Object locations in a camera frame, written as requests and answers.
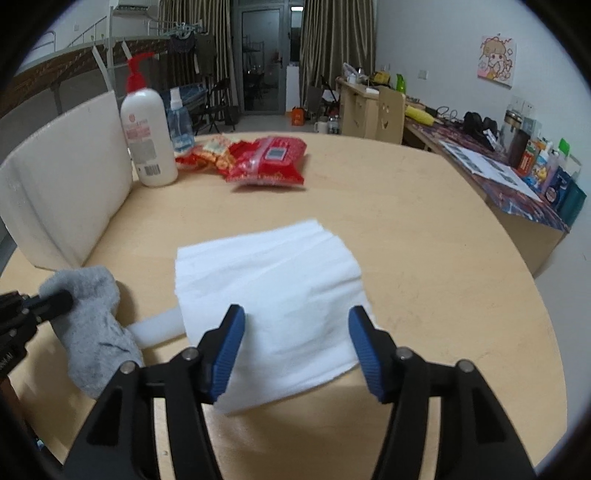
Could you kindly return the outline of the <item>grey sock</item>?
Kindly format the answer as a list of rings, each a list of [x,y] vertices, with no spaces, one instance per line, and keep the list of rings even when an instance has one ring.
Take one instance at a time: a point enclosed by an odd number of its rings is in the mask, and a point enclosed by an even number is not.
[[[51,321],[64,347],[68,376],[85,395],[100,396],[112,376],[126,361],[144,365],[140,349],[130,332],[116,319],[120,291],[103,266],[61,270],[39,288],[42,297],[61,290],[71,294],[71,310]]]

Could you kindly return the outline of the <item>white foam box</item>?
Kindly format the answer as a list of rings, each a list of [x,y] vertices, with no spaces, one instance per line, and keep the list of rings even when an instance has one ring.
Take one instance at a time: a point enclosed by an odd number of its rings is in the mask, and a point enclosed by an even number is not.
[[[1,219],[36,267],[81,267],[126,200],[132,166],[113,92],[57,117],[1,165]]]

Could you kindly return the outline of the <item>brown left curtain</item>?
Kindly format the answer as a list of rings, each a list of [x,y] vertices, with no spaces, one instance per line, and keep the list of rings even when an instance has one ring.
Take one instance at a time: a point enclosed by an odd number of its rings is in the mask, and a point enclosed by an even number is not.
[[[230,0],[161,1],[158,20],[169,35],[166,55],[169,87],[204,81],[211,87],[228,79],[229,102],[238,104],[232,50]]]

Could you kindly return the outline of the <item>wooden desk with drawers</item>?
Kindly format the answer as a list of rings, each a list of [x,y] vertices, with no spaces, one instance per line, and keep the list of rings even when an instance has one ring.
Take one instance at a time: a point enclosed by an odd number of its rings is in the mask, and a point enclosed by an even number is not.
[[[341,95],[342,134],[377,140],[379,91],[351,84],[342,78],[337,83]],[[549,265],[554,250],[569,233],[569,227],[538,194],[542,202],[470,173],[444,149],[441,141],[457,144],[495,160],[490,152],[460,131],[448,128],[439,121],[428,126],[405,116],[401,145],[431,151],[451,163],[492,210],[532,275],[541,275]]]

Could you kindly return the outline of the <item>brown right curtain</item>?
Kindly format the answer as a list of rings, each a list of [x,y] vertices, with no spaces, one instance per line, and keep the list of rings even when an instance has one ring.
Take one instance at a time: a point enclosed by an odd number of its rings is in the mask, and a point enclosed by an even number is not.
[[[301,30],[301,102],[308,88],[322,80],[335,84],[342,65],[369,73],[376,62],[376,2],[373,0],[317,0],[304,2]]]

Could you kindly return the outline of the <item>white towel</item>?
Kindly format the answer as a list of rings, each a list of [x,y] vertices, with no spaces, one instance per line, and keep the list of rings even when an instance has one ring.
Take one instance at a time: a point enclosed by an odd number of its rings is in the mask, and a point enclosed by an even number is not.
[[[245,311],[228,388],[214,403],[223,414],[300,394],[353,369],[349,309],[370,307],[355,256],[315,220],[179,248],[175,295],[192,344],[230,305]]]

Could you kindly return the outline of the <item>anime girl poster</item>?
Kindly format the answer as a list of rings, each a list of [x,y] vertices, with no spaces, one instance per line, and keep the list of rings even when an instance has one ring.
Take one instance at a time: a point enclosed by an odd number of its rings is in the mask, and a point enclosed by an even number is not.
[[[477,76],[511,88],[515,76],[516,41],[502,35],[483,36],[480,44]]]

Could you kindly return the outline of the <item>clear spray bottle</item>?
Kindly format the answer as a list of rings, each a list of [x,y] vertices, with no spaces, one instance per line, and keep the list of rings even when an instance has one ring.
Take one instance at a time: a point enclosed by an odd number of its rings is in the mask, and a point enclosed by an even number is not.
[[[192,122],[188,110],[183,105],[178,87],[170,90],[167,123],[173,149],[176,152],[190,150],[195,143]]]

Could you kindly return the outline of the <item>white foam strip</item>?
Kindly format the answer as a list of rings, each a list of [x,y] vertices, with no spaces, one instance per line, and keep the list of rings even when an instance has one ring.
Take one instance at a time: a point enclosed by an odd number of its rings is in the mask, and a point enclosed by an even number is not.
[[[178,306],[132,323],[126,330],[140,350],[149,349],[185,335],[184,322]]]

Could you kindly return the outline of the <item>green bottle on desk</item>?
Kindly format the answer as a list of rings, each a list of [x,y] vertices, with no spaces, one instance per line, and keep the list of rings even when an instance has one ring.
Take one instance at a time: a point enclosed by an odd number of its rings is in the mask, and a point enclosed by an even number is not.
[[[406,79],[402,74],[398,74],[396,77],[396,90],[401,94],[407,93]]]

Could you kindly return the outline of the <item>glass balcony door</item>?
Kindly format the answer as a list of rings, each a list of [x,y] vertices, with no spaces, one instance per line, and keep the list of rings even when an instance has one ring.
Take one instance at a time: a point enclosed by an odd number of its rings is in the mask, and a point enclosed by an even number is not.
[[[300,104],[298,47],[303,1],[235,1],[232,42],[238,104],[245,115],[283,115]]]

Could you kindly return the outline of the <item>red orange snack bag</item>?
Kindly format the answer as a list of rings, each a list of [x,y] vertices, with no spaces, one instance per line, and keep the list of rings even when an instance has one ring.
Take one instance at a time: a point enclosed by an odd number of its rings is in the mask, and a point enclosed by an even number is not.
[[[214,172],[225,177],[235,165],[235,151],[239,143],[238,138],[225,135],[195,141],[190,149],[175,154],[175,164],[179,170]]]

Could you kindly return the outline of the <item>orange bag on floor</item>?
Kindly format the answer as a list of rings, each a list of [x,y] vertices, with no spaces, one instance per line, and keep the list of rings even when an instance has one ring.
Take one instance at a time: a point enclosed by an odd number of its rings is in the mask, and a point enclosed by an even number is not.
[[[305,124],[305,110],[303,107],[294,107],[290,111],[290,124],[294,127],[301,127]]]

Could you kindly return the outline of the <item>metal bunk bed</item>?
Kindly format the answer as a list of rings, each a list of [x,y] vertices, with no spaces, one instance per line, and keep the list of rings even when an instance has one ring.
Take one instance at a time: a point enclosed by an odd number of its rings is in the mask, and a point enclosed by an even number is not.
[[[108,88],[115,82],[115,70],[125,67],[127,60],[145,52],[163,54],[169,39],[185,39],[204,32],[204,23],[169,22],[150,15],[157,9],[156,1],[111,1],[107,13],[81,31],[64,48],[56,48],[57,34],[49,30],[45,41],[33,47],[35,51],[50,47],[52,51],[19,67],[1,94],[1,115],[50,89],[59,91],[60,85],[79,75],[99,69]],[[138,34],[116,35],[114,21],[140,20],[144,29]]]

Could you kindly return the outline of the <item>black folding chair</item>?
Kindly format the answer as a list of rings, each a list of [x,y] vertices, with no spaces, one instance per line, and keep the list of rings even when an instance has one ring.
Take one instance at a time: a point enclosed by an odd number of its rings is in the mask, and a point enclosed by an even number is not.
[[[220,122],[235,130],[236,120],[230,101],[230,88],[231,81],[225,77],[207,90],[204,102],[200,103],[192,114],[193,127],[197,133],[205,127],[208,128],[209,133],[212,131],[219,133],[221,130],[218,128],[218,123]]]

